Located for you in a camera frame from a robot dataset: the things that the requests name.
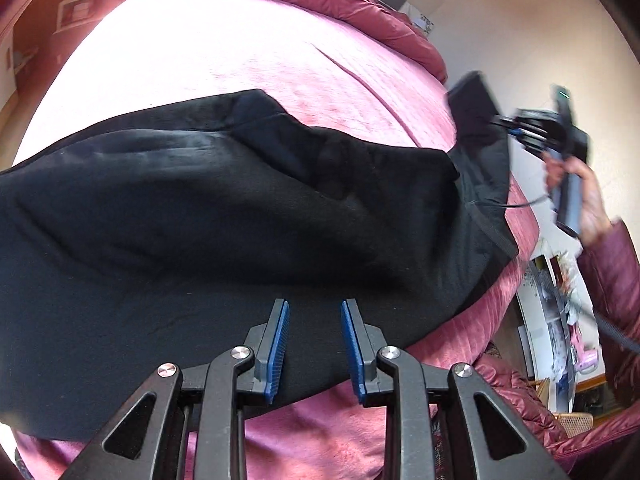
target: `black cable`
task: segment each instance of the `black cable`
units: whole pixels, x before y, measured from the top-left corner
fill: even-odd
[[[627,336],[620,327],[614,325],[607,318],[602,317],[596,312],[592,314],[591,312],[586,310],[580,303],[571,300],[564,292],[562,292],[554,285],[554,282],[551,280],[551,276],[549,276],[546,272],[542,272],[534,266],[531,266],[531,268],[534,269],[536,279],[539,281],[540,285],[542,285],[556,297],[556,301],[561,308],[564,308],[564,306],[570,304],[582,316],[585,316],[589,320],[594,322],[597,325],[598,330],[601,330],[602,333],[609,336],[611,339],[613,339],[613,341],[629,350],[630,352],[640,355],[640,343]]]
[[[529,207],[532,205],[539,204],[540,202],[544,202],[549,195],[539,196],[537,199],[532,200],[531,202],[525,202],[523,204],[502,204],[500,202],[489,202],[488,200],[473,200],[472,204],[484,205],[488,207],[501,207],[503,209],[519,209],[521,207]]]

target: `bed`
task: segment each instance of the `bed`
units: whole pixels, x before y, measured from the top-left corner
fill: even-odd
[[[442,72],[436,76],[444,79]],[[455,128],[436,76],[344,21],[284,1],[127,0],[63,67],[15,164],[106,118],[251,88],[264,89],[310,126],[382,144],[448,150]],[[524,201],[512,179],[510,203]],[[520,258],[527,260],[538,239],[532,211],[510,209],[506,219]],[[521,277],[518,261],[511,262],[479,301],[410,351],[442,367],[473,362]],[[361,409],[350,388],[339,384],[249,420],[248,477],[374,478],[382,467],[385,412]],[[15,437],[36,480],[58,478],[83,447],[17,432]],[[192,434],[187,478],[195,440]]]

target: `hand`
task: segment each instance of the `hand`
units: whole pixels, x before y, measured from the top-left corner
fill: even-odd
[[[551,192],[560,184],[565,172],[575,173],[582,178],[582,218],[580,218],[580,241],[589,247],[606,235],[612,225],[604,211],[602,192],[595,173],[579,158],[557,160],[549,153],[543,153],[546,166],[546,191]]]

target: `jacket sleeve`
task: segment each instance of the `jacket sleeve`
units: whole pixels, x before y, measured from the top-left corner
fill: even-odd
[[[640,341],[640,265],[629,232],[622,221],[578,257],[595,312]],[[600,335],[609,386],[623,406],[640,398],[640,356]]]

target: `wrist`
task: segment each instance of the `wrist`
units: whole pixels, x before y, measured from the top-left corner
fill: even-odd
[[[587,249],[597,244],[600,240],[606,237],[613,229],[613,224],[608,216],[603,216],[599,219],[596,226],[592,230],[588,230],[584,233],[584,236],[580,237],[582,246]]]

